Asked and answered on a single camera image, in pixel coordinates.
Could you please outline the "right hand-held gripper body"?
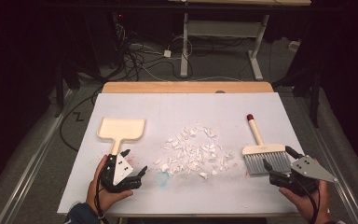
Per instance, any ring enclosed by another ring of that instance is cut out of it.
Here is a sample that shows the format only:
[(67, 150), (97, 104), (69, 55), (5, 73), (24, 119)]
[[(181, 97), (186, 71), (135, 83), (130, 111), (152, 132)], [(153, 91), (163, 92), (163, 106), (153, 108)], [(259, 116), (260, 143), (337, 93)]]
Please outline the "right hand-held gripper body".
[(274, 171), (271, 166), (268, 167), (268, 173), (271, 185), (290, 189), (298, 196), (315, 192), (320, 180), (337, 183), (337, 178), (309, 155), (294, 161), (288, 174)]

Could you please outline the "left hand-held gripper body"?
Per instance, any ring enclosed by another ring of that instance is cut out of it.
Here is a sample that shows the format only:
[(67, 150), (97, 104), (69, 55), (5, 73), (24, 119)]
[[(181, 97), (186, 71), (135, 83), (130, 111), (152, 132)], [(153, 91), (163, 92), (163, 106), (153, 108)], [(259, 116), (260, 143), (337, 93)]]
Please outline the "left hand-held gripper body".
[(120, 154), (109, 154), (100, 174), (101, 184), (112, 193), (138, 189), (142, 182), (135, 175), (131, 176), (132, 171), (133, 168)]

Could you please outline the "cream brush with red cap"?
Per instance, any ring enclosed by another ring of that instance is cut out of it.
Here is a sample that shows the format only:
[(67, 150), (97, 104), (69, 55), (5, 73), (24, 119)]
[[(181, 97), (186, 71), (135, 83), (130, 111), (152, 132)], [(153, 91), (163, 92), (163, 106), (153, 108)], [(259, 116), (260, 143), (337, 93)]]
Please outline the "cream brush with red cap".
[(254, 116), (248, 114), (246, 118), (256, 141), (255, 146), (247, 146), (242, 150), (248, 174), (266, 175), (268, 170), (264, 167), (263, 160), (266, 160), (274, 171), (289, 172), (290, 160), (286, 154), (285, 145), (265, 144)]

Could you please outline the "cream plastic dustpan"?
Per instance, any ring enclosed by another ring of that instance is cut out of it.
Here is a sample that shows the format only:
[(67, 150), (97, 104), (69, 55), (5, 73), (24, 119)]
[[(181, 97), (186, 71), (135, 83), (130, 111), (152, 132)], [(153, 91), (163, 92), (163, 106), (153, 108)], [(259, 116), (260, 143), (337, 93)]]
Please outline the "cream plastic dustpan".
[(145, 129), (144, 119), (103, 118), (97, 135), (113, 141), (111, 154), (117, 155), (124, 141), (135, 141), (142, 137)]

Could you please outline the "person's left hand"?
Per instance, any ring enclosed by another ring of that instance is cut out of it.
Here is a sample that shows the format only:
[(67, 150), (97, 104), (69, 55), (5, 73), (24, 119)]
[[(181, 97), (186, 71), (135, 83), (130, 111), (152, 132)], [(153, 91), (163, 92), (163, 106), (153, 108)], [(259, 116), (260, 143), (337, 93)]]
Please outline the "person's left hand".
[(106, 161), (107, 156), (104, 155), (96, 168), (93, 179), (89, 183), (86, 203), (90, 205), (96, 213), (99, 211), (106, 212), (114, 203), (117, 203), (133, 195), (132, 190), (125, 190), (120, 193), (110, 193), (99, 186), (99, 173), (103, 169)]

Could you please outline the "person's right hand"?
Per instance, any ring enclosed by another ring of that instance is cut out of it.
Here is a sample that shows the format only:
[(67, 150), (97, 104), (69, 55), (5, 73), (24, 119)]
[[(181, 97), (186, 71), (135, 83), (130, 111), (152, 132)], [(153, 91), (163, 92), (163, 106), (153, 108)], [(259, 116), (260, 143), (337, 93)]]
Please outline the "person's right hand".
[(332, 220), (329, 215), (329, 194), (327, 183), (325, 181), (320, 181), (319, 190), (311, 194), (315, 204), (319, 208), (317, 218), (314, 222), (311, 222), (314, 210), (312, 202), (308, 196), (300, 197), (294, 194), (290, 189), (286, 188), (279, 188), (279, 192), (296, 207), (298, 213), (309, 224), (326, 224)]

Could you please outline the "black stand leg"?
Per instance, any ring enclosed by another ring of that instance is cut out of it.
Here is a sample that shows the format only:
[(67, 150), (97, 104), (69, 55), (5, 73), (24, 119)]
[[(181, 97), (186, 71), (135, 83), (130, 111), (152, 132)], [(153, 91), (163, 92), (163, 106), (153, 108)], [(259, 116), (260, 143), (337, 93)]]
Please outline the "black stand leg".
[(310, 120), (315, 128), (319, 127), (318, 124), (318, 106), (319, 106), (319, 89), (320, 89), (321, 76), (319, 72), (316, 72), (313, 77), (313, 84), (311, 88), (311, 100), (310, 100)]
[(57, 118), (62, 113), (62, 109), (64, 106), (61, 62), (58, 62), (55, 67), (55, 77), (56, 77), (56, 100), (57, 100), (57, 109), (55, 112), (55, 117)]

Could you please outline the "pile of white paper scraps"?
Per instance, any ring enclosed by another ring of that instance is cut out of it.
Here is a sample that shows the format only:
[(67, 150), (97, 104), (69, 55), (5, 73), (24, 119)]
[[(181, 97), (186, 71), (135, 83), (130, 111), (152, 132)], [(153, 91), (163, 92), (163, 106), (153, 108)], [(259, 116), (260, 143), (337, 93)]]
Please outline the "pile of white paper scraps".
[(168, 176), (195, 175), (207, 180), (235, 167), (234, 158), (234, 153), (219, 142), (215, 128), (197, 123), (169, 136), (153, 165)]

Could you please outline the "white table mat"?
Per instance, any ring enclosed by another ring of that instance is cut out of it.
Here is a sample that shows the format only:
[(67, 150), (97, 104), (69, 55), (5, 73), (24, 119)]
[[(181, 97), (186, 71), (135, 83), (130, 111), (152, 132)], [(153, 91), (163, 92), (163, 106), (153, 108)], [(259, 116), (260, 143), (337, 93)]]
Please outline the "white table mat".
[[(296, 208), (265, 176), (249, 175), (241, 152), (255, 144), (246, 116), (255, 118), (264, 141), (299, 149), (300, 144), (276, 93), (102, 93), (89, 120), (58, 211), (65, 214), (85, 199), (90, 180), (111, 142), (97, 135), (103, 118), (144, 119), (141, 139), (127, 142), (135, 172), (146, 165), (142, 186), (110, 209), (114, 216), (279, 216)], [(203, 180), (195, 175), (168, 176), (153, 160), (163, 142), (197, 123), (218, 131), (218, 140), (234, 155), (235, 167)]]

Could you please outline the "wooden table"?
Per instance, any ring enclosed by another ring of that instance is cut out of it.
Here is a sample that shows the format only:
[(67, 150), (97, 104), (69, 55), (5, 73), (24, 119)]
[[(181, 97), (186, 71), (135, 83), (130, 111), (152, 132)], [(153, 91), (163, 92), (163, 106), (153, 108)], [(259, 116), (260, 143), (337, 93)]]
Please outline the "wooden table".
[(253, 93), (273, 92), (267, 82), (142, 81), (107, 82), (102, 93)]

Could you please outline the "aluminium floor rail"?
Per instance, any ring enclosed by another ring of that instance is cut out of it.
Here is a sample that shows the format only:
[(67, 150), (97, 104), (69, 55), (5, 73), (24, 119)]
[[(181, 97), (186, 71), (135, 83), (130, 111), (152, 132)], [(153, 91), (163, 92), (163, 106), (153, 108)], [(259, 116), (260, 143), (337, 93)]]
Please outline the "aluminium floor rail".
[[(318, 108), (318, 125), (310, 119), (308, 100), (296, 98), (302, 119), (308, 127), (307, 132), (314, 142), (304, 146), (307, 152), (320, 158), (324, 166), (338, 179), (331, 187), (332, 212), (347, 224), (358, 224), (358, 157), (342, 132), (337, 119), (332, 114), (329, 104), (324, 98)], [(306, 131), (300, 131), (300, 143), (306, 144)]]
[(52, 105), (25, 137), (25, 145), (31, 146), (30, 158), (28, 161), (22, 160), (24, 167), (21, 170), (19, 181), (0, 212), (0, 224), (12, 224), (14, 222), (48, 154), (49, 145), (63, 121), (64, 113), (69, 109), (76, 94), (77, 91), (65, 91), (63, 105)]

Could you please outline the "white metal desk frame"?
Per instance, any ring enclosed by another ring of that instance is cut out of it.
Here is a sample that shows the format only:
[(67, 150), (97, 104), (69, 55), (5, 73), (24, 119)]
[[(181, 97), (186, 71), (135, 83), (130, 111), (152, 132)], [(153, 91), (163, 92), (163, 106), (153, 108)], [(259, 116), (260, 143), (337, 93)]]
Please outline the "white metal desk frame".
[[(170, 0), (177, 2), (184, 7), (196, 4), (211, 7), (212, 5), (228, 5), (229, 7), (308, 7), (310, 0)], [(260, 49), (264, 33), (267, 29), (269, 14), (264, 14), (261, 21), (223, 21), (222, 19), (213, 20), (193, 20), (189, 18), (187, 12), (184, 13), (183, 39), (180, 77), (189, 77), (190, 70), (190, 50), (192, 44), (188, 40), (190, 36), (214, 36), (214, 37), (239, 37), (254, 38), (255, 47), (247, 51), (248, 61), (253, 69), (256, 80), (262, 80), (263, 76), (257, 61), (257, 54)]]

